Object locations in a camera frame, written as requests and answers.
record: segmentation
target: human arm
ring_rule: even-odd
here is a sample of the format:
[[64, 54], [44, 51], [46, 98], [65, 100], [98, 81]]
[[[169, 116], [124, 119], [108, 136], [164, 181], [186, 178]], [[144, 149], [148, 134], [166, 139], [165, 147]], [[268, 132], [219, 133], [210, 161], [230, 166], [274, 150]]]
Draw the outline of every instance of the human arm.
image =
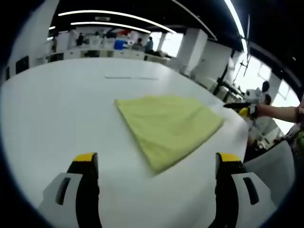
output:
[[257, 106], [257, 116], [268, 116], [271, 118], [296, 123], [298, 122], [298, 107], [273, 107], [265, 104]]

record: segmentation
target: window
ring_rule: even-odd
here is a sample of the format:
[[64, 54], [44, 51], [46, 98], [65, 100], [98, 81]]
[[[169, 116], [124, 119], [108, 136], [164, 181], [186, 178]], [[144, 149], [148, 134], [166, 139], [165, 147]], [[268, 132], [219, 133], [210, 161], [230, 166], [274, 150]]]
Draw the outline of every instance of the window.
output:
[[161, 32], [152, 32], [150, 34], [150, 37], [152, 37], [152, 39], [153, 39], [153, 51], [157, 51], [158, 45], [160, 43], [160, 39], [162, 37], [162, 33]]
[[[286, 81], [282, 80], [278, 93], [275, 96], [275, 99], [272, 103], [273, 106], [276, 107], [297, 107], [300, 104], [300, 101], [292, 90], [292, 88], [286, 83]], [[289, 123], [282, 120], [274, 119], [275, 123], [281, 129], [283, 134], [287, 134], [290, 128], [294, 125], [294, 123]]]
[[176, 57], [181, 46], [182, 33], [167, 33], [161, 50], [169, 56]]
[[248, 89], [262, 88], [263, 82], [270, 79], [271, 68], [257, 58], [250, 56], [246, 70], [246, 66], [241, 64], [243, 59], [244, 54], [240, 55], [237, 61], [235, 84], [240, 86], [243, 92]]

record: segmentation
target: desk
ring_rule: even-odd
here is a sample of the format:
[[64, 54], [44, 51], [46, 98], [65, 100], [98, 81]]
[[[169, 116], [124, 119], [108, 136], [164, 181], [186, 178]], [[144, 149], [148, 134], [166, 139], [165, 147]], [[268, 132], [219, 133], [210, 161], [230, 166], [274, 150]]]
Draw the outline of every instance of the desk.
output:
[[[132, 79], [106, 79], [105, 74]], [[140, 76], [158, 80], [135, 79]], [[195, 97], [223, 126], [185, 159], [154, 176], [114, 105], [144, 95]], [[158, 63], [114, 58], [53, 62], [2, 87], [1, 122], [9, 167], [34, 207], [72, 159], [97, 152], [104, 227], [206, 227], [215, 218], [215, 154], [244, 158], [246, 122], [210, 92]]]
[[115, 50], [115, 49], [89, 49], [85, 47], [75, 47], [69, 50], [65, 50], [63, 52], [53, 52], [49, 54], [45, 54], [41, 57], [37, 57], [35, 59], [35, 64], [31, 65], [32, 67], [37, 67], [42, 64], [46, 64], [49, 62], [49, 58], [54, 55], [62, 55], [64, 60], [66, 59], [75, 59], [75, 58], [84, 58], [86, 52], [95, 52], [96, 56], [92, 57], [113, 57], [113, 58], [126, 58], [126, 59], [137, 59], [137, 60], [145, 60], [150, 62], [157, 62], [161, 64], [167, 64], [170, 60], [167, 57], [159, 57], [154, 55], [145, 54], [143, 51], [136, 51], [132, 49], [123, 49], [123, 50]]

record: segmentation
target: ceiling light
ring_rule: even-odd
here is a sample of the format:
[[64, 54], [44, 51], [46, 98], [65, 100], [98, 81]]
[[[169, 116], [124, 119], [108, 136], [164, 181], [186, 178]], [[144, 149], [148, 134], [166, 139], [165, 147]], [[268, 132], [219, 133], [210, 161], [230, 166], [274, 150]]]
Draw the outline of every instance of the ceiling light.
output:
[[247, 48], [246, 40], [244, 38], [242, 38], [241, 41], [242, 41], [242, 46], [243, 46], [244, 53], [246, 55], [248, 55], [248, 48]]
[[135, 29], [135, 30], [139, 30], [142, 32], [146, 32], [146, 33], [151, 33], [150, 31], [142, 29], [142, 28], [137, 28], [137, 27], [123, 25], [123, 24], [116, 24], [116, 23], [111, 23], [111, 22], [97, 22], [97, 21], [73, 22], [73, 23], [71, 23], [71, 25], [113, 25], [113, 26], [118, 26], [118, 27], [123, 27], [123, 28]]
[[174, 30], [172, 30], [172, 29], [170, 29], [170, 28], [168, 28], [166, 26], [163, 26], [163, 25], [161, 25], [159, 23], [156, 23], [154, 21], [151, 21], [151, 20], [148, 20], [148, 19], [145, 19], [145, 18], [140, 18], [140, 17], [134, 16], [134, 15], [131, 15], [131, 14], [114, 12], [114, 11], [106, 11], [106, 10], [77, 10], [77, 11], [59, 13], [58, 16], [64, 16], [64, 15], [69, 15], [69, 14], [77, 14], [77, 13], [107, 13], [107, 14], [114, 14], [114, 15], [120, 15], [120, 16], [130, 17], [130, 18], [142, 20], [142, 21], [145, 21], [147, 23], [156, 25], [156, 26], [158, 26], [160, 28], [163, 28], [164, 30], [167, 30], [167, 31], [169, 31], [171, 33], [176, 33], [176, 31], [174, 31]]
[[226, 5], [228, 6], [229, 10], [230, 10], [230, 13], [233, 17], [233, 20], [234, 20], [235, 24], [237, 25], [238, 33], [240, 34], [240, 36], [242, 38], [244, 38], [245, 34], [244, 34], [244, 31], [243, 31], [243, 27], [242, 27], [241, 21], [238, 18], [238, 14], [237, 14], [235, 8], [233, 7], [230, 0], [224, 0], [224, 1], [225, 1]]

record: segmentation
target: wall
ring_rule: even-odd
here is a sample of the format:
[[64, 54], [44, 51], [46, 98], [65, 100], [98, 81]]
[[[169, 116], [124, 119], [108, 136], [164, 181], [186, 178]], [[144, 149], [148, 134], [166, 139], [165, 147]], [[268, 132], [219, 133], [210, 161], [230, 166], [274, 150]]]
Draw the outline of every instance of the wall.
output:
[[82, 33], [82, 35], [85, 37], [85, 39], [90, 39], [92, 36], [88, 36], [88, 34], [92, 35], [98, 32], [101, 35], [105, 34], [107, 31], [109, 31], [111, 28], [109, 27], [101, 27], [101, 26], [85, 26], [85, 27], [76, 27], [76, 32], [70, 32], [69, 33], [69, 39], [68, 39], [68, 49], [71, 49], [76, 46], [76, 39], [78, 38], [79, 34]]
[[3, 69], [1, 70], [0, 86], [5, 82], [5, 69], [6, 69], [6, 68], [3, 68]]
[[221, 44], [207, 41], [198, 66], [195, 69], [196, 81], [204, 84], [205, 78], [217, 80], [221, 77], [232, 49]]
[[256, 49], [257, 51], [263, 53], [268, 58], [276, 62], [295, 82], [296, 85], [298, 85], [298, 88], [302, 86], [302, 83], [300, 80], [296, 77], [296, 75], [287, 67], [285, 64], [283, 64], [277, 57], [275, 57], [272, 53], [267, 51], [266, 49], [260, 47], [256, 43], [249, 42], [249, 47]]
[[162, 48], [162, 45], [163, 45], [163, 43], [164, 43], [164, 41], [165, 41], [166, 34], [167, 34], [167, 33], [162, 33], [162, 34], [161, 34], [161, 39], [160, 39], [160, 42], [159, 42], [158, 47], [157, 47], [157, 50], [158, 50], [158, 51], [161, 51], [161, 50], [162, 50], [161, 48]]
[[39, 48], [47, 41], [48, 28], [58, 3], [59, 0], [45, 0], [23, 26], [9, 58], [10, 76], [16, 74], [16, 61], [27, 55], [29, 55], [30, 66], [33, 65]]
[[189, 28], [183, 36], [177, 59], [183, 64], [182, 72], [189, 75], [198, 64], [207, 42], [207, 34], [201, 29]]
[[208, 35], [202, 30], [198, 31], [197, 39], [188, 63], [188, 71], [191, 72], [196, 67], [201, 59], [202, 53], [207, 43]]
[[64, 52], [67, 50], [70, 34], [67, 32], [60, 33], [57, 36], [56, 52]]
[[[94, 27], [94, 26], [90, 26], [90, 27], [76, 27], [76, 32], [78, 34], [80, 34], [81, 32], [83, 33], [83, 35], [86, 37], [86, 34], [94, 34], [95, 32], [98, 32], [100, 35], [102, 34], [105, 34], [107, 31], [109, 31], [110, 29], [112, 29], [111, 27]], [[115, 30], [113, 30], [113, 32], [118, 32], [118, 31], [122, 31], [124, 30], [123, 28], [115, 28]], [[139, 33], [137, 31], [134, 31], [132, 30], [130, 33], [129, 33], [129, 39], [134, 41], [134, 42], [137, 42], [137, 39], [138, 38], [142, 38], [142, 43], [143, 44], [146, 44], [148, 38], [149, 38], [150, 34], [142, 34], [142, 33]]]
[[268, 94], [271, 96], [271, 103], [274, 101], [277, 92], [279, 91], [279, 87], [281, 84], [281, 79], [274, 75], [274, 73], [271, 72], [271, 76], [269, 79], [269, 90]]

